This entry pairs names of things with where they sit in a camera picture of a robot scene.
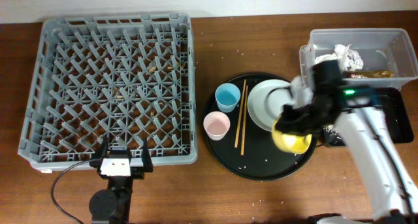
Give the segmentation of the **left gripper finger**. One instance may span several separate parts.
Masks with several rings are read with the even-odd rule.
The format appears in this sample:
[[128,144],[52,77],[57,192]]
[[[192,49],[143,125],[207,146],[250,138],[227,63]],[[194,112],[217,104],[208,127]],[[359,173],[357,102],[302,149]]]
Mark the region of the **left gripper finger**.
[[153,163],[148,149],[147,140],[143,142],[141,159],[144,172],[153,172]]
[[96,151],[96,159],[103,159],[107,155],[108,150],[108,139],[104,139],[99,146],[99,149]]

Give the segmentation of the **brown Nescafe coffee sachet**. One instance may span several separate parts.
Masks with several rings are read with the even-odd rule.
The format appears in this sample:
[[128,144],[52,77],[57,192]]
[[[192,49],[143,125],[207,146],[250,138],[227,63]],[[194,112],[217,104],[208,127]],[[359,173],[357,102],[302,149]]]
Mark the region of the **brown Nescafe coffee sachet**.
[[345,78],[392,78],[394,73],[391,71],[371,71],[371,72],[343,72]]

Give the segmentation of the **yellow plastic bowl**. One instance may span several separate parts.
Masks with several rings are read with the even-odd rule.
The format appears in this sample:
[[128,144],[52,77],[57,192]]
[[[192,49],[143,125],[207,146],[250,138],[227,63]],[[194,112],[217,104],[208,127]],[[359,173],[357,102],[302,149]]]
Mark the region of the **yellow plastic bowl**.
[[271,135],[272,141],[275,146],[286,153],[303,154],[308,151],[312,142],[312,135],[297,136],[282,133],[275,128],[279,118],[274,121],[272,126]]

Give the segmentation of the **grey round plate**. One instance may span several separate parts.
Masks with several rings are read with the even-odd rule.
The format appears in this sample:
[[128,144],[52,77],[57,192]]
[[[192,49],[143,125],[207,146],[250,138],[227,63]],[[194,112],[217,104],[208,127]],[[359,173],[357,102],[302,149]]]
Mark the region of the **grey round plate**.
[[249,91],[247,109],[257,126],[271,132],[275,120],[283,112],[283,106],[293,104],[289,88],[289,82],[271,79],[256,84]]

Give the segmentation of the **pink plastic cup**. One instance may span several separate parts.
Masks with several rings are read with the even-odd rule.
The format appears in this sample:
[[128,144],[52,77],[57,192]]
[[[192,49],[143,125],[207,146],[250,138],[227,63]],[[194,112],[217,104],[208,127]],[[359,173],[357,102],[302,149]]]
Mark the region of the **pink plastic cup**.
[[221,140],[229,131],[231,126],[229,117],[220,111],[207,114],[203,120],[203,127],[211,140]]

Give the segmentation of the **wooden chopstick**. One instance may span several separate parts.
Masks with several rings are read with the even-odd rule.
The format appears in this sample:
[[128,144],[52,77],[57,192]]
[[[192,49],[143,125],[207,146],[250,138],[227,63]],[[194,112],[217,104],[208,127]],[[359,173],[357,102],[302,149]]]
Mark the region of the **wooden chopstick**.
[[236,128],[236,136],[235,136],[235,142],[234,142],[234,147],[237,148],[238,147],[238,140],[240,137],[240,126],[241,126],[241,121],[242,121],[242,110],[243,110],[243,105],[244,105],[244,95],[246,92],[246,79],[244,79],[244,83],[243,83],[243,88],[242,88],[242,96],[241,96],[241,100],[240,100],[240,110],[239,110],[239,114],[238,114],[238,125]]
[[244,98],[244,114],[243,114],[243,122],[242,122],[242,138],[241,138],[241,148],[240,148],[241,156],[244,155],[244,151],[245,151],[247,103],[248,103],[248,85],[246,85],[246,88],[245,88],[245,98]]

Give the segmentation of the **light blue plastic cup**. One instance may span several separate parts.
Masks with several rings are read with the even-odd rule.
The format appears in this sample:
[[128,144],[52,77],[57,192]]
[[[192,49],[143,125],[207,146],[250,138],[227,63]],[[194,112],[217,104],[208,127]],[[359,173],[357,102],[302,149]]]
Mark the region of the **light blue plastic cup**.
[[229,113],[238,104],[241,98],[241,91],[234,84],[224,83],[216,89],[215,98],[218,108],[224,113]]

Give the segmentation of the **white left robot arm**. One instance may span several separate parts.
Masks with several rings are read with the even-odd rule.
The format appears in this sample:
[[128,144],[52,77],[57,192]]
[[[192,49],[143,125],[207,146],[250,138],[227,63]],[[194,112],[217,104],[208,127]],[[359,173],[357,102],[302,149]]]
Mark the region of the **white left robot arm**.
[[93,154],[89,165],[108,181],[106,189],[96,192],[89,201],[92,223],[128,223],[133,193],[133,181],[143,180],[145,173],[153,171],[148,143],[142,145],[142,165],[131,166],[131,151],[109,149],[104,140]]

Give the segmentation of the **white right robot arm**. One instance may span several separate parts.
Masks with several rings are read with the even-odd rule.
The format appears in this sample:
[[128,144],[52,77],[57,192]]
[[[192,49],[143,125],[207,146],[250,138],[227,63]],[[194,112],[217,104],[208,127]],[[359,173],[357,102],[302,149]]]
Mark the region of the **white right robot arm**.
[[335,126],[366,186],[373,222],[416,223],[417,186],[391,140],[375,88],[349,84],[337,60],[311,70],[313,86],[297,76],[286,88],[295,103],[285,104],[272,126],[276,147],[296,153],[301,138]]

